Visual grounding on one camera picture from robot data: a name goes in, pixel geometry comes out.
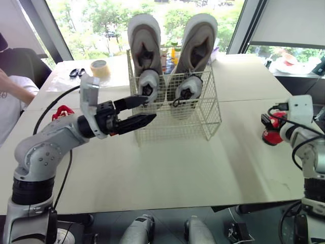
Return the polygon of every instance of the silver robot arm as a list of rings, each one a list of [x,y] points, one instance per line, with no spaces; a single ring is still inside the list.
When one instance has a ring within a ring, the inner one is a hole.
[[[54,243],[56,211],[53,186],[56,168],[71,149],[92,137],[124,134],[146,126],[156,114],[137,114],[119,120],[120,111],[144,104],[147,97],[133,96],[97,104],[99,81],[84,75],[80,103],[84,115],[62,117],[41,132],[21,141],[15,150],[18,167],[14,172],[13,194],[8,201],[3,243]]]
[[[301,159],[305,178],[305,196],[301,201],[305,213],[295,218],[294,243],[321,243],[325,241],[325,137],[308,129],[313,119],[309,95],[293,96],[278,107],[287,111],[288,120],[302,125],[285,123],[280,130],[281,138],[290,143]]]

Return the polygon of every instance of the black cable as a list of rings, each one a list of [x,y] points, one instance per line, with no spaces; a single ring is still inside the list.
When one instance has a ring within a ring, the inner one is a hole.
[[[68,229],[67,229],[67,232],[66,232],[66,235],[64,236],[64,239],[63,239],[63,241],[61,242],[62,244],[64,243],[64,241],[66,240],[66,237],[67,237],[67,235],[68,235],[68,233],[69,233],[69,230],[70,230],[70,228],[71,228],[71,226],[73,225],[74,223],[71,223],[70,225],[69,225],[69,227],[68,227]]]
[[[50,111],[51,108],[53,108],[53,106],[61,99],[63,98],[65,95],[73,92],[74,90],[80,88],[79,85],[67,90],[66,92],[62,93],[60,96],[58,96],[45,110],[44,112],[42,113],[42,115],[39,117],[36,125],[35,125],[35,128],[34,128],[34,131],[33,131],[33,135],[35,135],[37,133],[37,130],[42,122],[42,120],[44,119],[45,115],[48,113],[48,111]],[[61,196],[61,193],[63,191],[63,188],[64,188],[64,185],[66,183],[66,180],[67,180],[67,177],[68,177],[68,173],[69,173],[69,170],[70,170],[70,167],[71,167],[71,164],[72,164],[72,150],[70,150],[70,159],[69,159],[69,164],[68,164],[68,167],[67,167],[67,170],[66,170],[66,174],[64,175],[64,178],[63,178],[63,182],[61,184],[61,187],[60,187],[60,190],[59,190],[59,193],[56,197],[56,200],[55,200],[55,204],[54,204],[54,209],[56,209],[56,206],[58,204],[58,201],[59,201],[59,198]]]
[[[79,85],[71,88],[70,90],[67,90],[66,92],[62,93],[60,96],[58,96],[45,110],[44,112],[42,113],[42,115],[39,117],[39,120],[37,121],[36,125],[35,125],[35,128],[34,128],[34,131],[33,131],[33,135],[35,135],[37,133],[37,130],[42,122],[42,120],[44,119],[45,115],[47,114],[48,111],[50,111],[51,108],[54,107],[54,105],[61,99],[63,98],[65,95],[69,94],[70,92],[73,92],[74,90],[80,88]]]
[[[273,115],[273,114],[271,113],[271,110],[273,110],[273,109],[277,109],[277,106],[273,106],[273,107],[269,108],[269,110],[268,110],[268,115],[269,115],[269,116],[271,116],[271,117],[273,117],[273,118],[277,118],[277,119],[282,120],[282,121],[285,121],[285,122],[288,122],[288,123],[293,124],[293,125],[295,125],[295,126],[299,126],[299,127],[304,128],[304,129],[306,129],[306,130],[312,131],[312,132],[316,133],[317,135],[323,135],[321,132],[319,132],[319,131],[317,131],[317,130],[314,130],[314,129],[312,129],[312,128],[308,127],[308,126],[305,126],[305,125],[303,125],[303,124],[296,123],[296,122],[293,122],[293,121],[288,120],[288,119],[286,119],[286,118],[281,118],[281,117],[277,117],[277,116]]]
[[[310,138],[302,143],[300,143],[299,145],[297,145],[293,150],[292,150],[292,154],[291,154],[291,157],[292,157],[292,160],[294,162],[294,164],[300,169],[300,170],[303,170],[303,168],[296,162],[296,159],[295,159],[295,155],[296,155],[296,152],[298,151],[298,149],[300,147],[302,147],[303,145],[311,142],[311,141],[314,141],[314,140],[317,140],[317,139],[320,139],[324,137],[324,135],[319,135],[319,136],[316,136],[316,137],[313,137],[313,138]]]
[[[69,171],[70,171],[71,164],[72,164],[72,150],[70,150],[69,164],[68,164],[68,167],[67,167],[67,170],[66,170],[66,174],[64,175],[64,178],[63,178],[63,181],[62,181],[62,184],[61,184],[61,188],[59,190],[59,193],[57,194],[55,204],[54,204],[54,207],[53,207],[54,209],[56,209],[57,203],[59,202],[61,193],[63,191],[64,185],[66,183],[66,180],[67,180],[67,177],[68,177],[68,174],[69,174]]]
[[[288,213],[290,212],[291,209],[293,209],[294,207],[298,206],[299,204],[301,204],[301,201],[297,201],[295,203],[293,203],[292,205],[290,205],[290,207],[288,207],[288,209],[286,211],[284,211],[284,213],[281,216],[279,225],[278,225],[278,235],[279,235],[279,239],[281,244],[285,244],[284,240],[283,240],[283,236],[282,236],[282,226],[283,226],[283,221],[284,218],[287,217]]]

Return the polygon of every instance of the red object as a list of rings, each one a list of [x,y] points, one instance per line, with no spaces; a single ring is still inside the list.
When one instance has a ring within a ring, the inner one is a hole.
[[[286,112],[276,112],[273,115],[277,117],[285,117]],[[263,131],[262,139],[266,144],[275,146],[283,141],[280,137],[280,129],[284,123],[283,121],[271,116],[269,116],[269,119],[271,121],[271,125],[268,125]]]
[[[68,106],[62,105],[62,106],[58,107],[57,112],[52,115],[52,121],[56,120],[58,118],[61,118],[61,117],[68,116],[70,114],[74,114],[74,111],[71,108],[69,108]]]

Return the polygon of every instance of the window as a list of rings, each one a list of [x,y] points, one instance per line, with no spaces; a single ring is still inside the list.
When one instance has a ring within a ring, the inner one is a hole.
[[[128,20],[139,13],[159,22],[161,44],[181,44],[188,19],[209,13],[218,22],[219,51],[226,52],[244,0],[46,0],[74,59],[122,55],[129,48]]]
[[[255,53],[264,63],[267,58],[272,60],[270,71],[289,74],[309,74],[325,55],[324,49],[249,46],[247,53]]]

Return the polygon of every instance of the floor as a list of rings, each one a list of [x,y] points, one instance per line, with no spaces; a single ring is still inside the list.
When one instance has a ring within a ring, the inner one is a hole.
[[[285,207],[275,207],[246,215],[238,215],[234,207],[230,208],[237,222],[247,224],[249,233],[255,239],[254,244],[279,243],[278,222],[283,209]],[[142,214],[152,215],[155,219],[156,228],[153,244],[186,243],[183,237],[184,221],[192,215],[198,216],[206,223],[218,244],[230,243],[224,235],[229,224],[234,222],[228,208],[213,212],[210,207],[95,213],[93,225],[86,229],[88,234],[84,243],[93,243],[90,239],[95,233],[98,234],[98,244],[119,243],[125,229],[136,217]],[[287,219],[283,226],[283,234],[287,243],[292,243],[292,230],[292,220]]]

